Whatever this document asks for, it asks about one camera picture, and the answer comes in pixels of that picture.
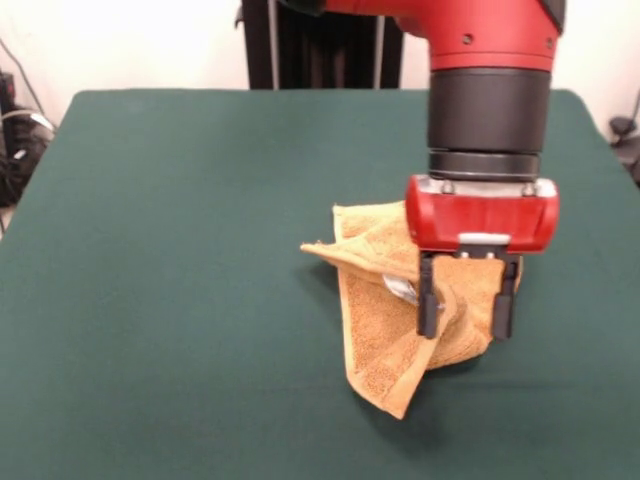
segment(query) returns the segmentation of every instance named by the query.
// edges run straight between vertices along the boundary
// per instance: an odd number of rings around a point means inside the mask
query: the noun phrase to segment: crumpled cloth
[[[419,286],[419,251],[409,237],[404,202],[335,206],[333,220],[334,243],[303,244],[301,250],[337,268],[349,384],[402,419],[425,372],[489,348],[504,264],[450,256],[434,260],[440,316],[437,336],[430,340],[416,333],[415,304],[385,282],[398,280],[416,291]]]

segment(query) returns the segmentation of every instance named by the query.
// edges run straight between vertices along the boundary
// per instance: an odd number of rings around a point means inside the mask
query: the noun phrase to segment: towel
[[[334,206],[333,220],[333,243],[307,243],[301,250],[337,268],[347,381],[365,400],[403,419],[425,372],[488,349],[504,264],[436,257],[438,331],[427,339],[416,333],[410,296],[389,283],[418,289],[419,252],[409,237],[404,202]]]

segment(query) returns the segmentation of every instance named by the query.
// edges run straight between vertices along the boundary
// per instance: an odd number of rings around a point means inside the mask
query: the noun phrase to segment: black wrist cylinder
[[[551,74],[459,68],[431,75],[429,171],[451,180],[532,181],[546,133]]]

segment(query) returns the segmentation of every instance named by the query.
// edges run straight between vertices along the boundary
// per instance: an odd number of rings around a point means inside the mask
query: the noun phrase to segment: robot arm
[[[521,254],[542,253],[559,211],[539,178],[565,0],[281,0],[311,15],[409,19],[429,42],[428,168],[406,192],[420,249],[418,333],[437,334],[433,258],[500,258],[492,333],[511,336]]]

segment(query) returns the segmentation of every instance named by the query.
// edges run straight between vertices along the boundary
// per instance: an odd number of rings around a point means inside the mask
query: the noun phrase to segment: black cable
[[[24,68],[22,68],[22,64],[16,58],[16,56],[13,53],[11,53],[11,50],[9,50],[9,47],[7,47],[7,45],[4,43],[2,38],[0,38],[0,46],[5,51],[5,53],[9,56],[9,58],[11,60],[13,60],[13,63],[16,64],[16,66],[18,67],[18,70],[20,70],[20,75],[22,75],[24,83],[27,84],[27,88],[29,89],[29,93],[31,93],[31,96],[33,97],[33,100],[36,102],[36,105],[38,106],[38,109],[40,110],[40,113],[42,113],[44,115],[44,109],[42,108],[42,104],[40,103],[40,99],[38,98],[38,95],[36,95],[35,90],[31,86],[31,82],[29,82],[29,77],[27,77],[27,74],[25,73]]]
[[[635,120],[640,112],[640,90],[638,90],[638,98],[636,98],[636,106],[633,107],[633,113],[631,114],[631,120]]]

